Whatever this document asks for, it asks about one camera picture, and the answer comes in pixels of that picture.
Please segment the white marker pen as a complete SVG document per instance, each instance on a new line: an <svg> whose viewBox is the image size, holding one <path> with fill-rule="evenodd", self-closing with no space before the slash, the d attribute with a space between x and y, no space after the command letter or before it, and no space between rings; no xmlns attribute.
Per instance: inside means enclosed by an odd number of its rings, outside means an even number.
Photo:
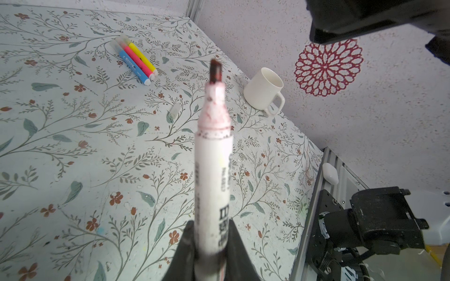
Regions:
<svg viewBox="0 0 450 281"><path fill-rule="evenodd" d="M231 123L222 65L212 60L195 133L194 273L198 281L222 281L226 274L233 151Z"/></svg>

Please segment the yellow highlighter pen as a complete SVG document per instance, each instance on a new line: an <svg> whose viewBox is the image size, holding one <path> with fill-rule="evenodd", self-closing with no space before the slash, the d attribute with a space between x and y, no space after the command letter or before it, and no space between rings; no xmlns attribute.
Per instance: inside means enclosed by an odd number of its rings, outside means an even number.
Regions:
<svg viewBox="0 0 450 281"><path fill-rule="evenodd" d="M120 35L120 38L130 47L130 49L141 59L141 61L148 67L152 73L157 76L158 70L155 66L146 58L146 56L136 47L136 45L131 41L131 39L124 34Z"/></svg>

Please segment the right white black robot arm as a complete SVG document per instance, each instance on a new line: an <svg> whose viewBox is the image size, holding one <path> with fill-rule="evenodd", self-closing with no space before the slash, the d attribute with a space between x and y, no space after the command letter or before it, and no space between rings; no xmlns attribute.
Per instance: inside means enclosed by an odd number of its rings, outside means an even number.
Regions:
<svg viewBox="0 0 450 281"><path fill-rule="evenodd" d="M352 197L373 251L450 240L450 3L308 1L335 98L317 139L369 182Z"/></svg>

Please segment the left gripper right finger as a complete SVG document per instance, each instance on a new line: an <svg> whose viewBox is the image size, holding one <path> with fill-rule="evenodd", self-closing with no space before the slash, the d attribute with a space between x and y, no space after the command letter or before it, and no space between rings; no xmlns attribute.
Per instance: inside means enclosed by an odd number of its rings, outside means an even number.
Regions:
<svg viewBox="0 0 450 281"><path fill-rule="evenodd" d="M226 280L260 281L233 220L229 220Z"/></svg>

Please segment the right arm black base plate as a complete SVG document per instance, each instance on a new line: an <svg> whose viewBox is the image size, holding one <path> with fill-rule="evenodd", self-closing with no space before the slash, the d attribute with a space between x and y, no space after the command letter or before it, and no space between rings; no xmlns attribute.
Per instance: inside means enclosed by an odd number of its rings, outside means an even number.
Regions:
<svg viewBox="0 0 450 281"><path fill-rule="evenodd" d="M307 264L316 273L316 281L341 280L342 253L336 250L335 244L330 240L330 228L325 225L325 216L333 213L341 215L343 211L342 206L327 190L319 192L307 250Z"/></svg>

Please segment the blue highlighter pen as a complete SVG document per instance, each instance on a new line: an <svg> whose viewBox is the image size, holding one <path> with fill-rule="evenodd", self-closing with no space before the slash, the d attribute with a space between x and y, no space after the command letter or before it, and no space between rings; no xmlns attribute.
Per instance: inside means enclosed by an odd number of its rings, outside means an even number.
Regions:
<svg viewBox="0 0 450 281"><path fill-rule="evenodd" d="M134 72L144 85L151 85L151 80L144 74L144 72L133 62L132 58L126 54L124 49L117 43L116 40L110 41L110 46L119 54L119 57L125 61L127 66Z"/></svg>

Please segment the pink highlighter pen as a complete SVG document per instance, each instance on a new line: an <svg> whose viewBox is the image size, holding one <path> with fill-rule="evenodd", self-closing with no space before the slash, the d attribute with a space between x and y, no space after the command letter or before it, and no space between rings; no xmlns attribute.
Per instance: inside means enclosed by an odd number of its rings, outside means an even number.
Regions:
<svg viewBox="0 0 450 281"><path fill-rule="evenodd" d="M152 73L152 71L148 67L146 67L146 65L141 61L141 59L130 49L130 47L122 40L122 38L120 38L120 36L117 36L115 40L124 49L126 54L132 58L133 62L152 81L155 78L155 75Z"/></svg>

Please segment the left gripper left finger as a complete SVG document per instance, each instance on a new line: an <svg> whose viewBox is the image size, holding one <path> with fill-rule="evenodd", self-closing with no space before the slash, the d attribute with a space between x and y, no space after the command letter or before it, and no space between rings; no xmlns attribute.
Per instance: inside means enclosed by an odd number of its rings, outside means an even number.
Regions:
<svg viewBox="0 0 450 281"><path fill-rule="evenodd" d="M162 281L194 281L194 221L188 221Z"/></svg>

